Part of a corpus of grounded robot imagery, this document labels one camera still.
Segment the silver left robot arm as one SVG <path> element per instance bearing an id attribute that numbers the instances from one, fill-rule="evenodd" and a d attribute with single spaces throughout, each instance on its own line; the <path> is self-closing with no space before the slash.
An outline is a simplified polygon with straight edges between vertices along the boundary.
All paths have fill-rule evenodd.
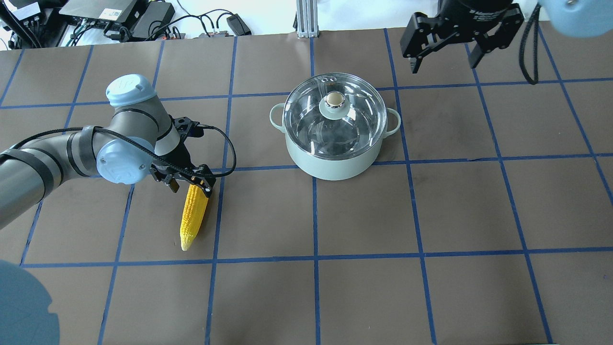
<path id="1" fill-rule="evenodd" d="M 206 196 L 221 174 L 193 164 L 187 138 L 205 126 L 166 111 L 150 81 L 127 74 L 112 81 L 106 97 L 114 108 L 110 125 L 68 127 L 33 135 L 1 153 L 1 226 L 5 227 L 60 185 L 95 175 L 133 185 L 151 175 L 173 191 L 178 181 Z"/>

